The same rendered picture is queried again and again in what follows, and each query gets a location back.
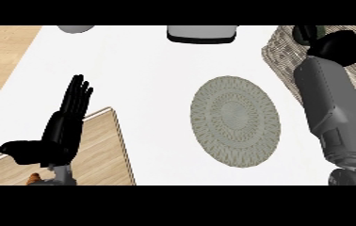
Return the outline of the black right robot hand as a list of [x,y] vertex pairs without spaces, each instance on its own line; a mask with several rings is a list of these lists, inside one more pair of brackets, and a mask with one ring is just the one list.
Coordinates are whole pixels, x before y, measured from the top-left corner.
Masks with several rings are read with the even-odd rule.
[[307,50],[307,55],[320,57],[347,67],[356,63],[356,33],[340,30],[317,39]]

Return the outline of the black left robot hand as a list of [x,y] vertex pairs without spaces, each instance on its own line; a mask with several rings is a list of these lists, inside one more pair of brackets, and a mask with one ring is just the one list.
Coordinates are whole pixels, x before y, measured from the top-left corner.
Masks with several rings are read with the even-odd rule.
[[81,144],[83,118],[91,92],[93,88],[83,80],[83,75],[75,75],[59,111],[47,122],[41,140],[9,141],[0,146],[0,153],[9,155],[18,165],[38,164],[47,168],[71,163]]

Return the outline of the dark green squash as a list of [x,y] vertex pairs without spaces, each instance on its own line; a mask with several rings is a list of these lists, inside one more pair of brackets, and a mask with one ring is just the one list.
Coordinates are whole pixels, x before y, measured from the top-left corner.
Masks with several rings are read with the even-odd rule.
[[322,25],[295,25],[292,29],[292,37],[300,45],[310,46],[313,42],[325,35]]

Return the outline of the pale wicker basket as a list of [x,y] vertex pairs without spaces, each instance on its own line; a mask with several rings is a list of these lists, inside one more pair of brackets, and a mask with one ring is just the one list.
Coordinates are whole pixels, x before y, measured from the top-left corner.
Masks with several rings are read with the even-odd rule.
[[298,103],[303,104],[294,79],[294,69],[306,58],[309,46],[295,42],[292,30],[292,25],[280,25],[276,28],[267,45],[261,48],[261,56]]

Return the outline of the round grey woven placemat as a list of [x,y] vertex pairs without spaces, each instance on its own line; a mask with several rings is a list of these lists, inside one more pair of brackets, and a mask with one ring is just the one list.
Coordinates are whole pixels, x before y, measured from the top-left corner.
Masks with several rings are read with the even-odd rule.
[[190,124],[202,149],[223,164],[249,168],[270,158],[279,116],[267,93],[246,79],[220,76],[204,83],[190,104]]

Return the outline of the pale wooden board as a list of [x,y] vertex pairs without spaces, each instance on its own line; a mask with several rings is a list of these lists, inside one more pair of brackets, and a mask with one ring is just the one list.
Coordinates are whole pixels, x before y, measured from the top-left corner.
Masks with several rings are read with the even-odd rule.
[[[111,107],[84,118],[81,146],[71,168],[80,186],[136,185],[119,123]],[[41,179],[54,177],[54,173],[38,165],[19,166],[7,156],[0,159],[0,186],[23,186],[32,173]]]

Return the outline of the small orange object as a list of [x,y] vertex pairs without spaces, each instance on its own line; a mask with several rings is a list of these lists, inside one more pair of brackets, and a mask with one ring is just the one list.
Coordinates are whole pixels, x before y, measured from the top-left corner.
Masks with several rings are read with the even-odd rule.
[[32,173],[31,176],[29,176],[29,178],[28,178],[26,185],[38,182],[40,180],[41,180],[40,175],[38,175],[37,173]]

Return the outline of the grey rounded object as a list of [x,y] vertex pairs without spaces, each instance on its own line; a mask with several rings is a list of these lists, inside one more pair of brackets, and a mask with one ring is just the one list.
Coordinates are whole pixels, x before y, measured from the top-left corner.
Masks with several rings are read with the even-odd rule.
[[60,25],[59,30],[68,34],[78,34],[93,28],[93,25]]

